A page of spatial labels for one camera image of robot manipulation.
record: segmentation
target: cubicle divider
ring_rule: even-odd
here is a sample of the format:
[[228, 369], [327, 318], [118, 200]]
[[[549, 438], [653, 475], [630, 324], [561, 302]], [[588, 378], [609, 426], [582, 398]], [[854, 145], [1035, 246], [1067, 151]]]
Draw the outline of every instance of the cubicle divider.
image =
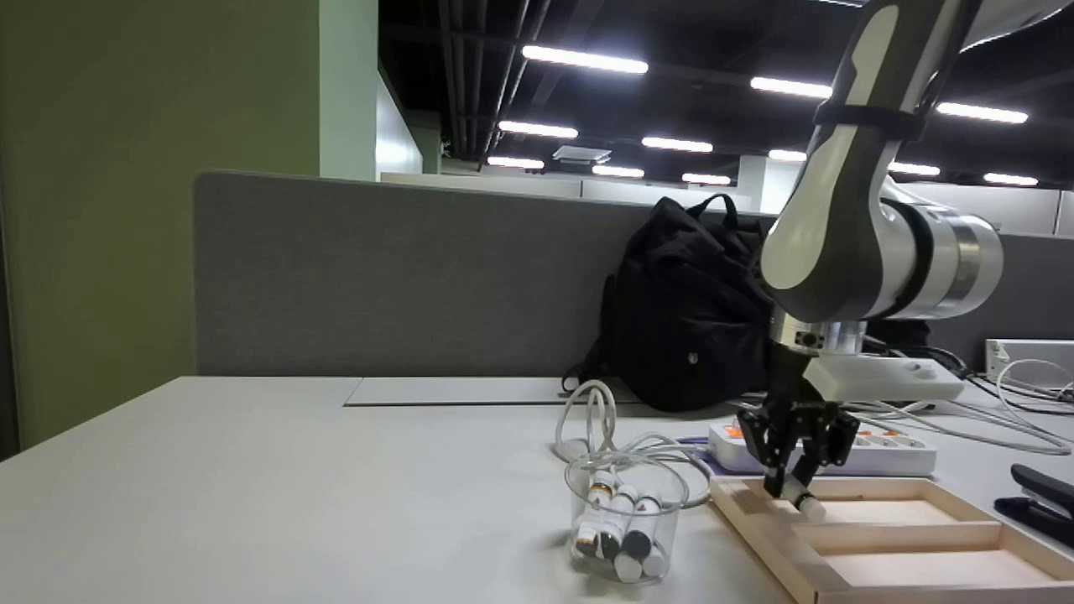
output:
[[[195, 200], [199, 372], [558, 377], [597, 337], [602, 286], [649, 207], [361, 180], [206, 173]], [[1008, 239], [994, 302], [938, 321], [1074, 337], [1074, 243]]]

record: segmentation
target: fluorescent light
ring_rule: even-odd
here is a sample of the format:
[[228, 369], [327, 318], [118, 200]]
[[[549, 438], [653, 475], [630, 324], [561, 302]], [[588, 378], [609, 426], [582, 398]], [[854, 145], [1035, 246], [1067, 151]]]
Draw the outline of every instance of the fluorescent light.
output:
[[545, 162], [537, 162], [537, 158], [489, 154], [489, 164], [496, 164], [496, 167], [518, 167], [518, 170], [545, 170]]
[[789, 164], [802, 164], [810, 154], [797, 151], [797, 149], [774, 149], [770, 162], [789, 162]]
[[751, 78], [748, 86], [766, 93], [787, 93], [787, 96], [816, 96], [816, 102], [834, 96], [834, 86], [819, 79]]
[[561, 140], [573, 140], [579, 132], [563, 126], [563, 123], [537, 123], [537, 121], [501, 121], [501, 132], [506, 134], [526, 134], [526, 136], [561, 136]]
[[893, 170], [893, 173], [940, 179], [940, 164], [902, 164], [902, 162], [893, 162], [887, 170]]
[[593, 164], [593, 173], [606, 173], [606, 179], [645, 179], [640, 167], [630, 167], [630, 164]]
[[684, 170], [682, 180], [684, 180], [684, 184], [708, 184], [708, 189], [732, 189], [732, 179], [730, 179], [730, 173]]
[[614, 57], [614, 52], [584, 52], [584, 51], [568, 51], [568, 47], [526, 44], [523, 57], [537, 59], [537, 63], [568, 63], [568, 68], [584, 68], [584, 69], [649, 73], [645, 59]]
[[985, 180], [988, 184], [1012, 184], [1012, 189], [1038, 189], [1038, 179], [1031, 179], [1031, 173], [988, 170]]
[[640, 149], [711, 154], [711, 140], [684, 140], [684, 136], [640, 136]]
[[963, 121], [996, 121], [996, 123], [1029, 123], [1029, 112], [1012, 112], [1012, 107], [985, 107], [985, 104], [949, 104], [944, 102], [938, 115], [947, 116], [963, 116]]

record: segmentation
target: ceiling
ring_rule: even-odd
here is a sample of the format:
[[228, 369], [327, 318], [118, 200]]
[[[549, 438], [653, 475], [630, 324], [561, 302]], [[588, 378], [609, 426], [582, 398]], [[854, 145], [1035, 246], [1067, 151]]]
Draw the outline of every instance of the ceiling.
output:
[[[511, 136], [501, 116], [582, 132], [653, 180], [682, 170], [737, 173], [742, 154], [806, 149], [819, 102], [755, 93], [748, 78], [834, 79], [859, 11], [825, 0], [391, 0], [379, 59], [402, 115], [440, 115], [455, 158], [545, 158], [561, 149]], [[645, 78], [526, 63], [522, 44], [645, 57]], [[1074, 189], [1074, 11], [970, 51], [944, 102], [1031, 112], [1029, 123], [929, 116], [899, 162], [940, 164], [944, 180], [985, 170]], [[715, 154], [640, 149], [645, 134], [706, 136]]]

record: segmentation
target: tabletop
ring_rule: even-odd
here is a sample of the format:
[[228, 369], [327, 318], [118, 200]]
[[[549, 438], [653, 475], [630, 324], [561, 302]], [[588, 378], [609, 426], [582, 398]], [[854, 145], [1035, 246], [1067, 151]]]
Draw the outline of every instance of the tabletop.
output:
[[[0, 599], [787, 599], [711, 507], [682, 517], [663, 585], [573, 569], [572, 493], [549, 450], [558, 384], [455, 386], [174, 378], [146, 391], [0, 464]], [[431, 390], [455, 395], [423, 405]], [[620, 426], [706, 434], [645, 412]], [[1074, 437], [1070, 420], [1052, 429]], [[981, 507], [1015, 491], [1015, 458], [1074, 475], [1070, 458], [916, 437], [940, 447], [938, 479]]]

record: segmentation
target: wooden tray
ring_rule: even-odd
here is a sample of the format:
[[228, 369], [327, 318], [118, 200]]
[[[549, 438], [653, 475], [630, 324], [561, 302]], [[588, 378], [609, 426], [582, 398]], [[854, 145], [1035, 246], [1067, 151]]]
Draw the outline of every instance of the wooden tray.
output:
[[759, 479], [711, 502], [800, 604], [1074, 604], [1074, 559], [925, 479], [819, 479], [824, 523]]

